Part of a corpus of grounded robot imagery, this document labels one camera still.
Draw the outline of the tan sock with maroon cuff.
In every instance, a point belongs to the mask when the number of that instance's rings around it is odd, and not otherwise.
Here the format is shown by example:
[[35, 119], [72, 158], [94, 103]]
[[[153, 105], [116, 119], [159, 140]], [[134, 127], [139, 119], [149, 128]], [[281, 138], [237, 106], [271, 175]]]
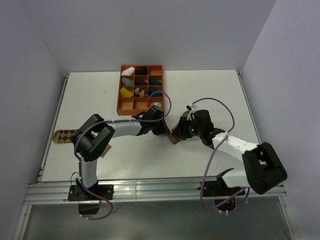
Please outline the tan sock with maroon cuff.
[[177, 144], [178, 142], [190, 139], [193, 136], [189, 132], [190, 123], [187, 120], [189, 111], [185, 111], [179, 119], [178, 124], [171, 130], [167, 135], [172, 144]]

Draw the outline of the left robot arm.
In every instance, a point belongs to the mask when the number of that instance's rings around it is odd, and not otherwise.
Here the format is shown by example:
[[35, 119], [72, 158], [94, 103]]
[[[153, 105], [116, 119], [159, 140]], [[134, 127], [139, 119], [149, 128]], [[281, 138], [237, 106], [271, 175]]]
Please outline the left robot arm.
[[146, 112], [129, 119], [105, 120], [93, 114], [73, 135], [74, 154], [79, 160], [79, 194], [91, 200], [98, 193], [97, 162], [113, 138], [170, 133], [164, 119], [164, 110], [159, 102], [153, 103]]

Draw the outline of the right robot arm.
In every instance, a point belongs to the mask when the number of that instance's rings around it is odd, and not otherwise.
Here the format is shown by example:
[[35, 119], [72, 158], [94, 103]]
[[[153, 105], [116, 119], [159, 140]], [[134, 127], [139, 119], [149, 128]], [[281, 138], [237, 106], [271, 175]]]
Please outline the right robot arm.
[[256, 144], [227, 135], [214, 126], [207, 110], [186, 111], [172, 129], [172, 135], [177, 141], [199, 137], [205, 146], [243, 163], [242, 170], [229, 168], [219, 173], [214, 181], [205, 181], [204, 197], [233, 195], [242, 188], [251, 188], [263, 195], [288, 178], [270, 143]]

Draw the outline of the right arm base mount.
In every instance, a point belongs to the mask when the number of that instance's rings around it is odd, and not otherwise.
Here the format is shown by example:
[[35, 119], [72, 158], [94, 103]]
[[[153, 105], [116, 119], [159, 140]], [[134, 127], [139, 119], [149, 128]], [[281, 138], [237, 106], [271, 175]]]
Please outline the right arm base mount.
[[238, 191], [240, 196], [245, 195], [245, 190], [241, 187], [228, 187], [223, 181], [212, 180], [205, 181], [203, 186], [202, 197], [227, 197], [234, 195]]

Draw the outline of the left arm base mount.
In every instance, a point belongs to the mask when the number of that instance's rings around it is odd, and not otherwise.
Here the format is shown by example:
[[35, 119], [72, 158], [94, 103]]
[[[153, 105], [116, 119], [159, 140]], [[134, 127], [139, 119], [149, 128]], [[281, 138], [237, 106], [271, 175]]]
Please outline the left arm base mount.
[[[89, 190], [106, 200], [112, 200], [114, 186], [112, 184], [96, 185]], [[69, 188], [67, 201], [78, 202], [78, 212], [81, 215], [91, 216], [97, 214], [100, 210], [102, 199], [88, 193], [81, 185], [72, 185]]]

